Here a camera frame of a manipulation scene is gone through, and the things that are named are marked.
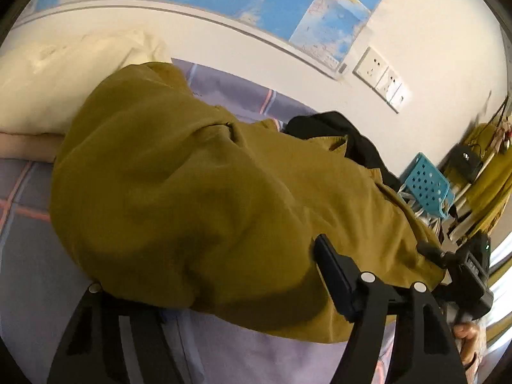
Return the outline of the person's right hand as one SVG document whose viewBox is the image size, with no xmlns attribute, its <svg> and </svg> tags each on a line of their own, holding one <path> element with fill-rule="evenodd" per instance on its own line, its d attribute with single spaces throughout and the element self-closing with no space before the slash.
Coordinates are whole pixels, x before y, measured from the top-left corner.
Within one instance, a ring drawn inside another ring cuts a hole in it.
<svg viewBox="0 0 512 384">
<path fill-rule="evenodd" d="M 486 350 L 485 329 L 478 323 L 459 323 L 453 327 L 454 338 L 460 341 L 460 357 L 468 383 L 474 383 Z"/>
</svg>

